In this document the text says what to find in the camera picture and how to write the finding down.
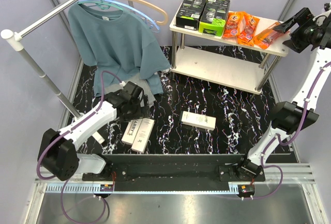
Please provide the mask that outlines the orange snack packet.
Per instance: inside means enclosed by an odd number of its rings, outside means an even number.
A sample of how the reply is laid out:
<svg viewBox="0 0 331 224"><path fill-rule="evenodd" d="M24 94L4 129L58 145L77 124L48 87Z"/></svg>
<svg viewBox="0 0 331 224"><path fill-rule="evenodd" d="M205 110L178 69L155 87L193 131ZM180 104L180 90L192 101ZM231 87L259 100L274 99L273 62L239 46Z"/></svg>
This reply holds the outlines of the orange snack packet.
<svg viewBox="0 0 331 224"><path fill-rule="evenodd" d="M234 38L239 35L240 25L244 18L244 14L245 14L244 11L229 13L222 36L223 38Z"/></svg>
<svg viewBox="0 0 331 224"><path fill-rule="evenodd" d="M253 37L255 35L260 18L244 13L245 25L237 38L237 43L245 46L253 46Z"/></svg>
<svg viewBox="0 0 331 224"><path fill-rule="evenodd" d="M267 29L263 30L259 34L253 37L253 44L258 46L259 48L266 50L276 39L283 36L283 33L279 33L273 30L274 27L280 25L281 22L277 21Z"/></svg>

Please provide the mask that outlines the black green razor box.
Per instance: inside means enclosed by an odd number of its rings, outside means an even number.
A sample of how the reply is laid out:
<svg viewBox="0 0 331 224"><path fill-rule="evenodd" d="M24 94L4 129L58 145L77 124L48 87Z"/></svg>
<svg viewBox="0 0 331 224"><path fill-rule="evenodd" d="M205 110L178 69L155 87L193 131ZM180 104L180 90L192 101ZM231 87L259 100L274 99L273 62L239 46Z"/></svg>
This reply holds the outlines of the black green razor box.
<svg viewBox="0 0 331 224"><path fill-rule="evenodd" d="M228 18L230 0L207 0L199 22L199 33L221 37Z"/></svg>

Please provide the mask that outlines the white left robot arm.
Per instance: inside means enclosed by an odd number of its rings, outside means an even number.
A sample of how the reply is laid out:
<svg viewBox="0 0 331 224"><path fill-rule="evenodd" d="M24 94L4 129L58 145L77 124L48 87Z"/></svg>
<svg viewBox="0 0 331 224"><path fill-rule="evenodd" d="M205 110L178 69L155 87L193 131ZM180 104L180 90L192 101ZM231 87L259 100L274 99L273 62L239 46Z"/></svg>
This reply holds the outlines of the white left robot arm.
<svg viewBox="0 0 331 224"><path fill-rule="evenodd" d="M50 128L43 134L37 158L38 177L66 181L82 174L85 180L107 180L112 175L112 163L100 154L79 154L78 149L109 122L146 117L149 117L148 96L133 82L102 94L100 102L77 121L58 131Z"/></svg>

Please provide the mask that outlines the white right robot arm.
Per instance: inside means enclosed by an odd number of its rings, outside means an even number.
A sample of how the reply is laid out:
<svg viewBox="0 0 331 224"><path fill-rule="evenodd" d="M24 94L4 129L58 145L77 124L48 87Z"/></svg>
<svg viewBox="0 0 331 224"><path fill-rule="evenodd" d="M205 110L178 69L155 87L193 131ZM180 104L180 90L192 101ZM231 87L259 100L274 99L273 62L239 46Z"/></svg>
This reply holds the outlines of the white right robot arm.
<svg viewBox="0 0 331 224"><path fill-rule="evenodd" d="M265 163L278 145L291 144L300 131L314 124L319 94L330 75L330 3L324 11L314 16L309 8L302 8L296 15L273 27L277 34L290 33L283 44L303 52L311 46L310 64L305 79L289 101L277 103L271 112L268 129L259 142L243 156L234 168L240 181L252 181L263 174Z"/></svg>

